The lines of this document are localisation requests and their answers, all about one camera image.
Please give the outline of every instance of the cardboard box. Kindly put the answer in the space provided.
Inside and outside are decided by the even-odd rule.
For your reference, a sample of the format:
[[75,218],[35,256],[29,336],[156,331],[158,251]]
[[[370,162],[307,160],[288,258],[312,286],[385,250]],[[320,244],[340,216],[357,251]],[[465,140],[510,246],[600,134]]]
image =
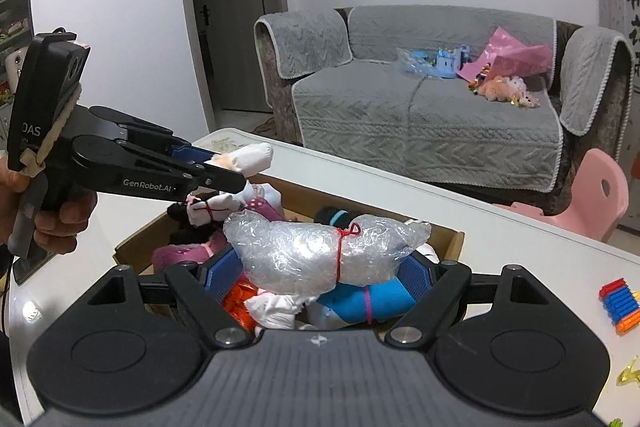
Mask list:
[[[252,183],[269,183],[282,194],[282,205],[287,219],[297,217],[299,221],[313,221],[313,216],[324,206],[334,206],[348,210],[351,214],[375,214],[406,221],[411,216],[401,216],[356,201],[347,200],[333,194],[327,194],[312,188],[296,185],[278,178],[258,174],[251,178]],[[431,237],[428,243],[438,257],[457,261],[465,238],[463,232],[431,223]],[[178,223],[166,214],[156,217],[136,233],[116,247],[115,260],[118,264],[130,264],[140,273],[151,264],[151,256],[158,247],[169,243],[169,236],[178,229]]]

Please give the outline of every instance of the sofa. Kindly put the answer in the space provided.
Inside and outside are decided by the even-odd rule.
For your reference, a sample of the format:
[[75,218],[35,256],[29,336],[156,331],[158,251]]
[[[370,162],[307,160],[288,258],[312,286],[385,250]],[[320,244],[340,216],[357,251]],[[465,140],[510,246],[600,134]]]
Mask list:
[[[468,44],[475,60],[499,26],[554,49],[553,70],[527,79],[542,108],[479,100],[462,79],[410,79],[395,67],[396,48]],[[505,10],[380,6],[263,16],[255,44],[286,142],[545,214],[568,206],[586,151],[620,154],[633,60],[612,30]]]

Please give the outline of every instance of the finger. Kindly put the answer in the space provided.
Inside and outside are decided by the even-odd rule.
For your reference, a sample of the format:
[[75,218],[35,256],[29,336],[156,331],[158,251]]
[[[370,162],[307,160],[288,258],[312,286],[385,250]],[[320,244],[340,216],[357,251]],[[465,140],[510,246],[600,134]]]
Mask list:
[[69,253],[73,252],[78,246],[78,240],[73,237],[56,237],[48,235],[40,230],[33,233],[35,242],[50,253]]
[[89,221],[81,223],[63,223],[55,212],[39,212],[36,215],[36,229],[47,235],[66,237],[76,233],[84,232],[89,226]]
[[75,201],[67,201],[60,207],[62,223],[84,223],[98,203],[98,194],[90,190]]
[[27,190],[31,178],[20,174],[20,172],[9,170],[7,161],[8,158],[6,156],[0,159],[0,185],[4,185],[12,192],[24,192]]

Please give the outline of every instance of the door handle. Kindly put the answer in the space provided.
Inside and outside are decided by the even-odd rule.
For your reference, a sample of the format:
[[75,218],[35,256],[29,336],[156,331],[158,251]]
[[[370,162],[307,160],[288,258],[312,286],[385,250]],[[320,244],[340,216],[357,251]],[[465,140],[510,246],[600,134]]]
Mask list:
[[202,5],[202,10],[200,10],[200,13],[202,13],[202,16],[204,17],[204,25],[209,26],[209,14],[211,12],[206,4]]

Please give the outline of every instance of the hand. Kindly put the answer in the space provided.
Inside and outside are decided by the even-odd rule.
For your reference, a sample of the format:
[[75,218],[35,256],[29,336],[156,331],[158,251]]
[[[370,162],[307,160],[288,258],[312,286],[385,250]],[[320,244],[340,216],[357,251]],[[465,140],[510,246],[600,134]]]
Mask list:
[[[14,228],[18,212],[20,194],[31,179],[19,172],[10,171],[7,158],[0,159],[0,243],[6,243]],[[36,243],[52,253],[68,253],[76,249],[76,233],[83,232],[89,225],[89,216],[98,203],[93,191],[84,193],[75,201],[67,201],[60,212],[39,212],[36,216]]]

